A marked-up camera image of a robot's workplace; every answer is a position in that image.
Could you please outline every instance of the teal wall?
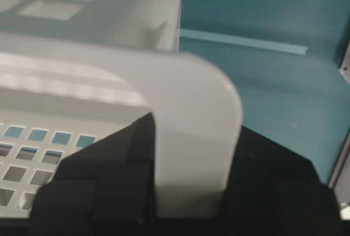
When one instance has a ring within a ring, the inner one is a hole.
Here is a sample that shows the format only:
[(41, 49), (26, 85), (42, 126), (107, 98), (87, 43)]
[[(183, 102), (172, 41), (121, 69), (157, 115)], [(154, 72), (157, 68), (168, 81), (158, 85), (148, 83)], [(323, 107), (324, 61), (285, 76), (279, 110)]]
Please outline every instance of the teal wall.
[(297, 55), (180, 39), (181, 51), (236, 84), (245, 126), (309, 158), (327, 182), (350, 127), (350, 86), (338, 70), (349, 0), (183, 0), (181, 27), (308, 47)]

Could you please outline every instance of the gray metal frame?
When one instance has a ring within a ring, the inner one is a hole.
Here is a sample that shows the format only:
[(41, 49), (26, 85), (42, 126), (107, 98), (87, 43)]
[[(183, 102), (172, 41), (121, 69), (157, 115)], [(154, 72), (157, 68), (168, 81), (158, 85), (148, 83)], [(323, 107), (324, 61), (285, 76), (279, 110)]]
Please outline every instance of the gray metal frame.
[(340, 66), (340, 72), (345, 80), (350, 84), (350, 44), (346, 50), (343, 63)]
[(329, 186), (334, 189), (341, 208), (350, 203), (350, 131), (334, 168)]

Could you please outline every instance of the perforated metal panel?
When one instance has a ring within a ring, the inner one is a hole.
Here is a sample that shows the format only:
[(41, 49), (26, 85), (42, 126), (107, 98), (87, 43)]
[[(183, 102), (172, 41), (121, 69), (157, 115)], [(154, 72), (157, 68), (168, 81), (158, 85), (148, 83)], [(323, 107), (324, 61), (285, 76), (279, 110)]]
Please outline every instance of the perforated metal panel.
[(64, 157), (122, 127), (0, 110), (0, 217), (27, 217), (37, 189)]

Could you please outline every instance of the teal panel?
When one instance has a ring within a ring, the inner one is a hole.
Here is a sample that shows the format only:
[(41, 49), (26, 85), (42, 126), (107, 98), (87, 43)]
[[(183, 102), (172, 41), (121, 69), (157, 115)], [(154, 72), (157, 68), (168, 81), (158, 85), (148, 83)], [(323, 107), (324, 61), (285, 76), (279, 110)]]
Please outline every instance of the teal panel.
[(180, 50), (221, 68), (240, 92), (244, 124), (312, 160), (327, 182), (350, 127), (350, 86), (338, 70), (350, 39), (349, 17), (348, 0), (183, 0), (182, 28), (307, 51), (184, 37)]

